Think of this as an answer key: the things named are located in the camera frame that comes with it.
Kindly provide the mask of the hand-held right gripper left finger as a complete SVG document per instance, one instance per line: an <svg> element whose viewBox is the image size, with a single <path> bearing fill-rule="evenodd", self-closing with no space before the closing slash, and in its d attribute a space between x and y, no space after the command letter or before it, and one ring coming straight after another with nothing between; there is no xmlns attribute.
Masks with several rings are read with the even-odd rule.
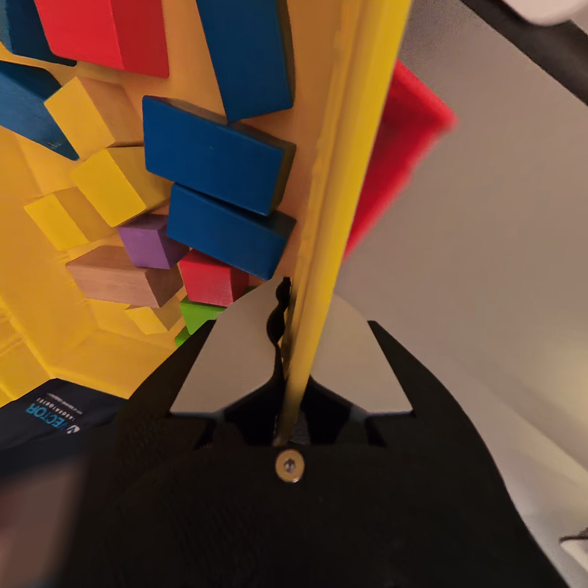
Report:
<svg viewBox="0 0 588 588"><path fill-rule="evenodd" d="M282 366L290 279L275 276L215 321L171 406L173 416L220 416L269 382Z"/></svg>

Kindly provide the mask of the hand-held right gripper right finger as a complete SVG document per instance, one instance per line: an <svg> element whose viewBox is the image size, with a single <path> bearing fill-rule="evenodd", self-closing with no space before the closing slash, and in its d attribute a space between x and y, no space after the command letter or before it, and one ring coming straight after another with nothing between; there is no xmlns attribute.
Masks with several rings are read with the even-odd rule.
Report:
<svg viewBox="0 0 588 588"><path fill-rule="evenodd" d="M309 383L352 418L409 415L413 408L368 321L333 295Z"/></svg>

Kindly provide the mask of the red cube block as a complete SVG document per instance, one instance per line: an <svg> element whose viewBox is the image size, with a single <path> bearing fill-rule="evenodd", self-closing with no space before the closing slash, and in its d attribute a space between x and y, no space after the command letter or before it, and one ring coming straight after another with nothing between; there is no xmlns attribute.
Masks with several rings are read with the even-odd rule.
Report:
<svg viewBox="0 0 588 588"><path fill-rule="evenodd" d="M249 286L246 272L195 249L179 261L179 268L191 302L228 307Z"/></svg>

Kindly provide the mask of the small yellow wooden cube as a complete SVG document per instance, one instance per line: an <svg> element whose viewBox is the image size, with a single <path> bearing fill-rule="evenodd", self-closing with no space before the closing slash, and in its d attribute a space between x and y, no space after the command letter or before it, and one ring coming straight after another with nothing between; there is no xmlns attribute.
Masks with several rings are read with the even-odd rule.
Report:
<svg viewBox="0 0 588 588"><path fill-rule="evenodd" d="M147 335L169 332L182 318L177 298L172 298L162 307L128 306L124 313L143 334Z"/></svg>

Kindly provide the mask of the purple wooden cube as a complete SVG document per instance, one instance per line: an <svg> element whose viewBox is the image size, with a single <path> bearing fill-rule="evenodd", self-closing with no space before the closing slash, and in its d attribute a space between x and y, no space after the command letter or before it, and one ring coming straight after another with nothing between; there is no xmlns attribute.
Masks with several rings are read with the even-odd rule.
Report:
<svg viewBox="0 0 588 588"><path fill-rule="evenodd" d="M172 269L190 251L167 234L168 216L147 214L117 227L133 265Z"/></svg>

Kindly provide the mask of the natural wood rectangular block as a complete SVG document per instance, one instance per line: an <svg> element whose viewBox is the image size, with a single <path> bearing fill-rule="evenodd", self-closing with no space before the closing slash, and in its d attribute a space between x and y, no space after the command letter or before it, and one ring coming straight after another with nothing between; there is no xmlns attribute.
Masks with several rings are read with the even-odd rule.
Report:
<svg viewBox="0 0 588 588"><path fill-rule="evenodd" d="M160 308L183 288L177 266L171 269L135 266L124 247L99 246L65 266L89 299Z"/></svg>

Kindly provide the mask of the red plastic bin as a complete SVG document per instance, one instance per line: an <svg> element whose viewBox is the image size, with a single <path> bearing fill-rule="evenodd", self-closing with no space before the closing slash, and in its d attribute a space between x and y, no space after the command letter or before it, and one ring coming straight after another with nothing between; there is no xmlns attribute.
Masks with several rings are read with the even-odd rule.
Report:
<svg viewBox="0 0 588 588"><path fill-rule="evenodd" d="M343 260L378 224L417 166L456 123L452 109L397 61Z"/></svg>

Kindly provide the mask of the blue wooden cuboid block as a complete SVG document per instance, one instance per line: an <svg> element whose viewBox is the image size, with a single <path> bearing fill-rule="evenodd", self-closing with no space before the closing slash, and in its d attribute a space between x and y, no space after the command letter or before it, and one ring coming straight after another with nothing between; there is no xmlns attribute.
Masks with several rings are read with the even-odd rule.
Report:
<svg viewBox="0 0 588 588"><path fill-rule="evenodd" d="M184 100L142 98L147 171L267 217L282 202L296 145Z"/></svg>

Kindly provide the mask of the yellow plastic bin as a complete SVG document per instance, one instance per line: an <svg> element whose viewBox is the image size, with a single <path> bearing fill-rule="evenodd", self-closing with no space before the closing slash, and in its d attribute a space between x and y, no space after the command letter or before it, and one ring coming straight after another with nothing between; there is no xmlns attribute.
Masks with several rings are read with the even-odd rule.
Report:
<svg viewBox="0 0 588 588"><path fill-rule="evenodd" d="M280 211L302 221L286 261L295 303L288 334L313 342L341 265L352 205L375 141L409 1L289 2L296 72L295 105L245 123L295 143L296 157ZM62 86L73 77L119 84L135 110L144 95L184 100L220 112L221 98L193 1L162 2L169 77L113 70L78 61L69 67L10 54L1 61L49 71ZM143 334L129 305L85 297L66 264L108 238L58 251L24 209L56 190L76 187L73 163L1 128L1 406L49 379L60 378L129 398L175 350L181 320L164 334ZM311 327L318 315L319 327Z"/></svg>

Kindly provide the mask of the navy half-round wooden block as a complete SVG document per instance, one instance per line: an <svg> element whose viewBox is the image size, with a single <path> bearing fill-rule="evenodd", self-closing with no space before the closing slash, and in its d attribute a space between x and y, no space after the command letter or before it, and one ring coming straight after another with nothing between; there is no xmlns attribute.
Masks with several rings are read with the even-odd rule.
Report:
<svg viewBox="0 0 588 588"><path fill-rule="evenodd" d="M196 1L229 122L293 107L295 60L286 1Z"/></svg>

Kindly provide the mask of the dark blue wedge block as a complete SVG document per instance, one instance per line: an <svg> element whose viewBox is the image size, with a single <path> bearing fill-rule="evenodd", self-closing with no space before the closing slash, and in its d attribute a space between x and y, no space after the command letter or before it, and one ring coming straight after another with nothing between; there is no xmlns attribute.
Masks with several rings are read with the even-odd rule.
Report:
<svg viewBox="0 0 588 588"><path fill-rule="evenodd" d="M47 70L1 61L1 126L77 161L79 155L45 106L61 89Z"/></svg>

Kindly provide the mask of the red wooden block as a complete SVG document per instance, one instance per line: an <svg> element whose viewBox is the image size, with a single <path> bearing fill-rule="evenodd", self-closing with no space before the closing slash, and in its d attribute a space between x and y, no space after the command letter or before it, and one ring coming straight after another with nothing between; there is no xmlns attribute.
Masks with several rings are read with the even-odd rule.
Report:
<svg viewBox="0 0 588 588"><path fill-rule="evenodd" d="M35 1L60 57L151 77L169 77L161 1Z"/></svg>

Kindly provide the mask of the large blue wooden block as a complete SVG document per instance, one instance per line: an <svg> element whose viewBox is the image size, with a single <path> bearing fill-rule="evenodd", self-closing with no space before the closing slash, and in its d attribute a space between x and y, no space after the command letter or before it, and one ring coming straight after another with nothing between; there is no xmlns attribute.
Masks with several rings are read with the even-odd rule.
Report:
<svg viewBox="0 0 588 588"><path fill-rule="evenodd" d="M1 42L12 55L77 65L77 61L51 51L34 1L1 1Z"/></svg>

